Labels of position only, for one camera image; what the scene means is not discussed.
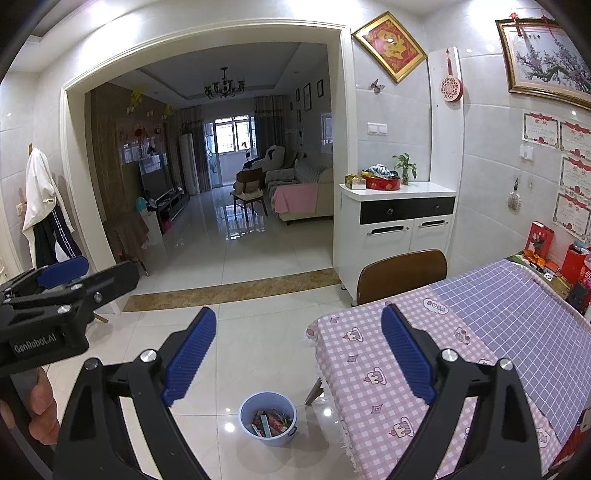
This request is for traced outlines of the person's left hand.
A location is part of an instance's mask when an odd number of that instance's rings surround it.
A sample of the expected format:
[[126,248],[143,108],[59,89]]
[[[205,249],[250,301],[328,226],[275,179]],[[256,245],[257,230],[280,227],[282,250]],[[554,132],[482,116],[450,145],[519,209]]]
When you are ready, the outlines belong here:
[[13,375],[12,381],[17,397],[30,415],[29,434],[43,445],[55,446],[60,423],[57,417],[57,403],[45,370],[38,367]]

